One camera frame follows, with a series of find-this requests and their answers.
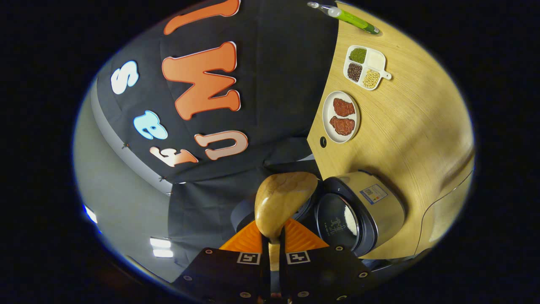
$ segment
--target steak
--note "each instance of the steak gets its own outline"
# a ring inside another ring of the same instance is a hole
[[[334,111],[336,114],[342,117],[354,114],[354,105],[350,102],[346,102],[343,99],[334,98]]]
[[[348,118],[332,117],[330,124],[340,135],[349,135],[354,130],[354,120]]]

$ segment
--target white powder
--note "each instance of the white powder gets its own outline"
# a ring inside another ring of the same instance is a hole
[[[369,62],[367,62],[367,65],[374,68],[375,70],[382,71],[384,70],[384,56],[377,53],[377,52],[371,52],[369,54]]]
[[[349,207],[345,206],[345,223],[350,232],[356,236],[356,221],[354,220],[353,213],[350,211]]]

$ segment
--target white divided tray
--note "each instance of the white divided tray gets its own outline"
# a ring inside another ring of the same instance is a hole
[[[339,98],[344,100],[345,102],[349,102],[353,104],[354,107],[354,114],[350,114],[349,116],[342,117],[336,114],[334,111],[334,98]],[[354,129],[349,135],[341,135],[336,132],[334,127],[330,124],[330,120],[332,117],[336,116],[337,118],[348,118],[350,120],[354,121]],[[358,105],[356,105],[356,102],[352,97],[350,97],[347,93],[342,91],[335,91],[330,93],[325,100],[325,103],[322,105],[322,123],[325,126],[326,135],[330,137],[330,139],[335,143],[344,143],[349,141],[351,138],[354,137],[356,132],[358,132],[358,124],[360,122],[360,111],[358,109]]]
[[[366,58],[364,59],[364,63],[352,61],[349,59],[350,53],[354,49],[366,49]],[[360,79],[358,81],[354,81],[353,79],[350,79],[348,76],[347,70],[349,69],[349,64],[351,63],[357,64],[362,67],[362,73],[360,74]],[[345,57],[345,65],[343,66],[343,74],[350,81],[356,83],[357,85],[363,87],[366,90],[372,91],[372,90],[375,90],[379,86],[379,83],[381,82],[381,78],[386,78],[388,80],[392,79],[392,75],[390,75],[390,73],[384,70],[385,66],[386,66],[386,57],[384,56],[383,53],[377,50],[371,49],[371,48],[362,47],[361,45],[351,45],[349,49],[347,50],[347,56]],[[377,80],[377,83],[375,84],[373,88],[368,88],[363,83],[364,78],[366,78],[366,73],[368,72],[368,70],[373,70],[379,73],[379,80]]]

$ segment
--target rice cooker label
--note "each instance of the rice cooker label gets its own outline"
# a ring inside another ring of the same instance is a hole
[[[386,196],[388,196],[388,193],[386,193],[378,184],[375,184],[369,188],[366,188],[360,191],[360,193],[372,205],[380,201],[381,199],[385,198]]]
[[[330,220],[330,223],[324,222],[324,225],[325,225],[326,234],[328,236],[336,234],[336,233],[344,230],[345,228],[347,228],[347,226],[344,225],[341,222],[341,220],[338,219],[337,217],[335,218],[335,221]]]

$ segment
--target orange letter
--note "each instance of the orange letter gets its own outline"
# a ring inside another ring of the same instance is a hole
[[[198,163],[199,160],[195,158],[188,150],[181,149],[179,154],[175,154],[175,149],[163,149],[159,150],[157,147],[150,148],[150,153],[152,153],[155,157],[159,158],[162,162],[166,163],[167,165],[174,167],[177,164],[180,163]]]
[[[195,141],[201,147],[206,147],[211,142],[222,140],[235,140],[236,143],[230,147],[212,150],[206,149],[205,153],[208,158],[215,161],[220,157],[238,154],[247,148],[247,136],[240,131],[225,131],[210,135],[195,135]]]
[[[238,111],[240,94],[236,90],[229,90],[224,96],[211,98],[234,84],[236,79],[208,73],[213,70],[232,72],[236,64],[234,42],[225,42],[218,48],[184,57],[165,58],[161,65],[165,79],[193,84],[174,103],[180,117],[190,120],[195,113],[224,108]]]
[[[166,35],[169,35],[170,33],[174,32],[177,28],[181,27],[184,24],[188,24],[190,22],[201,20],[208,17],[218,16],[218,15],[224,16],[224,17],[231,17],[232,15],[237,13],[239,8],[240,8],[240,0],[227,0],[225,2],[211,5],[211,6],[208,6],[207,8],[196,10],[185,15],[176,16],[175,18],[172,18],[169,22],[167,22],[167,25],[165,26],[163,33]]]

